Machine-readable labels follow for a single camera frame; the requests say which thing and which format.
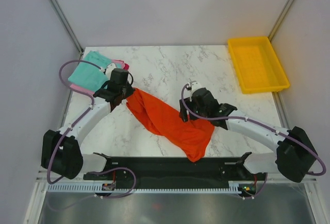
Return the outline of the orange t-shirt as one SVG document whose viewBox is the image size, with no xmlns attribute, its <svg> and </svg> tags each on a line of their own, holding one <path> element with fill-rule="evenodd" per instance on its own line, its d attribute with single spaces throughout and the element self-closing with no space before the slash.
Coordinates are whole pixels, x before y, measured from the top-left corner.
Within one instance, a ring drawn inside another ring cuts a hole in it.
<svg viewBox="0 0 330 224">
<path fill-rule="evenodd" d="M 177 110 L 140 89 L 127 98 L 126 106 L 148 131 L 167 138 L 191 162 L 204 157 L 215 129 L 210 122 L 198 119 L 185 123 Z"/>
</svg>

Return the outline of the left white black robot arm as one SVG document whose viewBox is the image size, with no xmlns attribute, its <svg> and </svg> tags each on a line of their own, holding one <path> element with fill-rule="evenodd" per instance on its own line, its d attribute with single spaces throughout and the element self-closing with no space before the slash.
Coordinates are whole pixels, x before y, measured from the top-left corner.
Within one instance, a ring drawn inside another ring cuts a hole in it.
<svg viewBox="0 0 330 224">
<path fill-rule="evenodd" d="M 134 93 L 132 74 L 121 68 L 111 71 L 109 80 L 94 94 L 88 94 L 91 104 L 75 120 L 57 131 L 48 130 L 43 136 L 41 166 L 47 170 L 49 184 L 51 173 L 60 178 L 74 179 L 80 173 L 95 173 L 109 179 L 113 167 L 102 153 L 83 154 L 80 146 L 91 130 L 121 102 Z"/>
</svg>

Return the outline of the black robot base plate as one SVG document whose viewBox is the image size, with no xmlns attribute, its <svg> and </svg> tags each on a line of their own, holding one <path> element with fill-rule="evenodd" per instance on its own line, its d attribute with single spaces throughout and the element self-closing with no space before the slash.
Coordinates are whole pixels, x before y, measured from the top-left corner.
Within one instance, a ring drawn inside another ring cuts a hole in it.
<svg viewBox="0 0 330 224">
<path fill-rule="evenodd" d="M 191 162 L 183 157 L 111 157 L 103 175 L 87 173 L 84 180 L 115 180 L 121 187 L 220 187 L 231 181 L 263 181 L 266 175 L 253 175 L 239 157 L 211 157 Z"/>
</svg>

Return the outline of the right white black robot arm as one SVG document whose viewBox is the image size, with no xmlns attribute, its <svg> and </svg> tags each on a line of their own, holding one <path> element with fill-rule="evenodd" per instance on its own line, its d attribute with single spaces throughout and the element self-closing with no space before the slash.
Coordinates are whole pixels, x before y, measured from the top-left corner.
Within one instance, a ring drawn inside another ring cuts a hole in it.
<svg viewBox="0 0 330 224">
<path fill-rule="evenodd" d="M 306 132 L 299 128 L 286 129 L 249 117 L 237 107 L 219 103 L 212 93 L 194 81 L 183 86 L 180 118 L 205 120 L 214 127 L 240 133 L 270 149 L 269 153 L 246 152 L 236 163 L 236 173 L 241 179 L 249 179 L 258 173 L 280 173 L 290 181 L 300 183 L 311 175 L 311 167 L 318 159 Z"/>
</svg>

